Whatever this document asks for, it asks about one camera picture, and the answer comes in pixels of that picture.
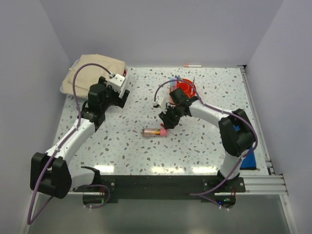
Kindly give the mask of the red white eraser pen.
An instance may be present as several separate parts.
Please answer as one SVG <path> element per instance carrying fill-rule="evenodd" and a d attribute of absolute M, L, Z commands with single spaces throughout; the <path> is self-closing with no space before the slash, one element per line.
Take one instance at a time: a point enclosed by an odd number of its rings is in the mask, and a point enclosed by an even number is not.
<path fill-rule="evenodd" d="M 169 129 L 165 129 L 164 128 L 164 124 L 162 123 L 161 125 L 161 129 L 160 129 L 160 135 L 165 137 L 165 136 L 168 136 L 169 134 L 172 134 L 174 136 L 177 136 L 177 134 L 175 134 L 174 132 L 170 131 Z"/>

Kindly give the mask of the pink cap clear tube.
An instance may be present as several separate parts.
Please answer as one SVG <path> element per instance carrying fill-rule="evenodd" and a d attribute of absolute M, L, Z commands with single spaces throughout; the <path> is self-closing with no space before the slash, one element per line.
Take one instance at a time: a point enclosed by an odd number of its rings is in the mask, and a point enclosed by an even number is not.
<path fill-rule="evenodd" d="M 166 137 L 168 132 L 164 128 L 143 128 L 142 135 L 143 137 Z"/>

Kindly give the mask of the peach tip white marker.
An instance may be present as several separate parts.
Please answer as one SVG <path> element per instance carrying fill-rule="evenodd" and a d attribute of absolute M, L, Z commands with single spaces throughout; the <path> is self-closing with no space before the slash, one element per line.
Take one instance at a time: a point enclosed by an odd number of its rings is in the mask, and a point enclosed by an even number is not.
<path fill-rule="evenodd" d="M 185 64 L 183 67 L 185 67 L 185 68 L 202 68 L 202 65 L 189 65 L 189 64 Z"/>

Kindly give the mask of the clear purple gel pen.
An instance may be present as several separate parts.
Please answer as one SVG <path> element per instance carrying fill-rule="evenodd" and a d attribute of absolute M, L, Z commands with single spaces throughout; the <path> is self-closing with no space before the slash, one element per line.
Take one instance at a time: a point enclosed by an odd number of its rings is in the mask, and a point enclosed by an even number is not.
<path fill-rule="evenodd" d="M 191 90 L 191 97 L 195 95 L 195 78 L 193 78 L 192 81 L 192 90 Z"/>

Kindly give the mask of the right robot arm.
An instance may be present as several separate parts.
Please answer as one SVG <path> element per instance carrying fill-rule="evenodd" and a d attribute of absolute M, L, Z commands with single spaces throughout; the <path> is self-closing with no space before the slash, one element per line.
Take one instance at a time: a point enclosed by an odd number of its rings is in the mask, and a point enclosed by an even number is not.
<path fill-rule="evenodd" d="M 182 117 L 196 117 L 219 129 L 225 158 L 217 179 L 220 190 L 227 192 L 234 186 L 244 158 L 258 146 L 258 137 L 247 114 L 242 109 L 222 110 L 203 103 L 197 96 L 189 97 L 181 88 L 170 92 L 173 104 L 163 98 L 154 98 L 153 105 L 161 108 L 159 114 L 165 129 L 174 129 Z"/>

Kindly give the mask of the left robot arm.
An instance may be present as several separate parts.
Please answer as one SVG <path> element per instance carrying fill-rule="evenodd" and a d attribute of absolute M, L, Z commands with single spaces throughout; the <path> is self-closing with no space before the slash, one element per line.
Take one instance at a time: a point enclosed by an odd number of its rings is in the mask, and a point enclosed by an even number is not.
<path fill-rule="evenodd" d="M 45 153 L 35 153 L 31 159 L 30 188 L 52 197 L 64 198 L 71 189 L 85 186 L 96 191 L 101 186 L 99 170 L 82 166 L 70 171 L 68 165 L 82 144 L 105 121 L 110 106 L 123 108 L 129 95 L 128 78 L 119 74 L 112 78 L 100 77 L 90 87 L 81 115 L 63 138 Z"/>

